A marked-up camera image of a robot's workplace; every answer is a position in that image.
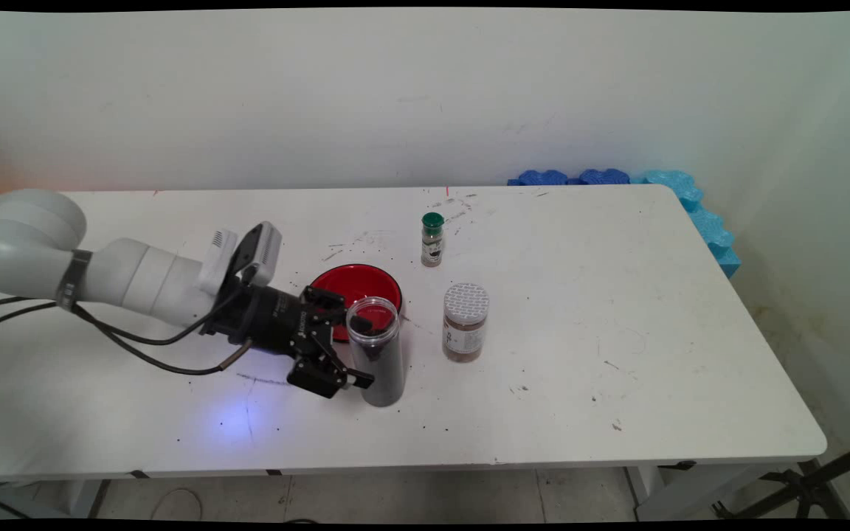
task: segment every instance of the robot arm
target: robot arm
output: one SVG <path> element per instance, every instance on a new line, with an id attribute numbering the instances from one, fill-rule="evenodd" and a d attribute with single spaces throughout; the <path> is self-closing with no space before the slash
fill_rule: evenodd
<path id="1" fill-rule="evenodd" d="M 84 212 L 64 195 L 44 190 L 0 195 L 0 292 L 56 298 L 86 229 Z M 215 294 L 193 285 L 201 268 L 198 261 L 121 238 L 91 256 L 77 300 L 188 326 L 215 303 Z"/>
<path id="2" fill-rule="evenodd" d="M 203 333 L 225 333 L 229 343 L 290 356 L 288 382 L 327 398 L 350 384 L 372 383 L 372 376 L 345 367 L 331 347 L 333 328 L 345 318 L 340 295 L 308 286 L 296 298 L 267 286 L 280 249 L 280 233 L 269 223 L 247 232 L 236 249 L 233 233 L 216 232 L 204 264 L 128 238 L 92 254 L 78 251 L 86 229 L 84 212 L 64 195 L 0 195 L 0 292 L 61 299 L 71 291 L 72 302 L 104 302 L 180 327 L 232 296 Z"/>

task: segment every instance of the spice jar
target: spice jar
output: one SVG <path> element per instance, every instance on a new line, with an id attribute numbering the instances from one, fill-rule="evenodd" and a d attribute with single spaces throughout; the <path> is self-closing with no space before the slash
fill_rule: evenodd
<path id="1" fill-rule="evenodd" d="M 422 265 L 434 268 L 441 263 L 441 253 L 444 251 L 441 226 L 445 224 L 438 212 L 428 212 L 422 216 Z"/>
<path id="2" fill-rule="evenodd" d="M 458 283 L 445 292 L 442 350 L 449 360 L 466 363 L 481 355 L 489 306 L 487 292 L 475 283 Z"/>
<path id="3" fill-rule="evenodd" d="M 353 362 L 358 370 L 375 378 L 362 393 L 371 406 L 391 406 L 405 390 L 399 320 L 395 306 L 381 296 L 359 299 L 347 312 Z"/>

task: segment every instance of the black tape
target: black tape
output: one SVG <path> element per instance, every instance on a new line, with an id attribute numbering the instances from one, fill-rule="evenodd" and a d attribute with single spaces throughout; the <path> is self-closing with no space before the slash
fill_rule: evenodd
<path id="1" fill-rule="evenodd" d="M 80 295 L 80 282 L 84 279 L 84 272 L 87 271 L 87 265 L 91 262 L 91 256 L 94 255 L 90 251 L 81 251 L 81 249 L 74 249 L 72 252 L 71 263 L 68 263 L 68 268 L 64 270 L 64 276 L 61 277 L 58 292 L 55 294 L 58 308 L 68 312 L 77 302 L 77 296 Z"/>

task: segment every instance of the blue foam block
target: blue foam block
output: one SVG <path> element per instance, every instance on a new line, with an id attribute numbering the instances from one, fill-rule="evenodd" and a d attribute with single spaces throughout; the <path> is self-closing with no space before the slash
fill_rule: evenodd
<path id="1" fill-rule="evenodd" d="M 579 174 L 580 184 L 628 184 L 628 174 L 615 168 L 605 171 L 588 169 Z"/>
<path id="2" fill-rule="evenodd" d="M 736 252 L 732 249 L 726 249 L 726 252 L 723 253 L 723 256 L 717 259 L 717 262 L 721 266 L 723 270 L 723 274 L 726 275 L 726 278 L 730 278 L 736 273 L 736 269 L 741 265 L 741 261 L 739 261 L 739 256 L 736 256 Z"/>
<path id="3" fill-rule="evenodd" d="M 674 191 L 681 205 L 688 212 L 694 212 L 701 205 L 704 192 L 694 186 L 694 178 L 683 171 L 647 171 L 635 179 L 637 184 L 664 184 Z"/>
<path id="4" fill-rule="evenodd" d="M 566 184 L 567 177 L 563 172 L 547 170 L 543 173 L 527 170 L 519 178 L 507 179 L 507 186 L 540 186 L 547 184 Z"/>
<path id="5" fill-rule="evenodd" d="M 714 212 L 708 212 L 702 206 L 698 206 L 694 212 L 688 212 L 688 215 L 691 216 L 691 221 L 694 222 L 694 226 L 701 233 L 715 257 L 721 258 L 727 251 L 730 251 L 730 246 L 733 245 L 733 235 L 723 229 L 723 218 L 721 216 L 714 214 Z"/>

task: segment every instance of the green cap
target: green cap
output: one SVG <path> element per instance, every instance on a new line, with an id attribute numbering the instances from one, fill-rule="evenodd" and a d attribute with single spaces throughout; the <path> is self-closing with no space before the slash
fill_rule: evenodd
<path id="1" fill-rule="evenodd" d="M 428 212 L 422 216 L 422 225 L 425 225 L 425 232 L 429 235 L 437 235 L 441 232 L 441 226 L 445 224 L 445 218 L 442 218 L 438 212 Z"/>

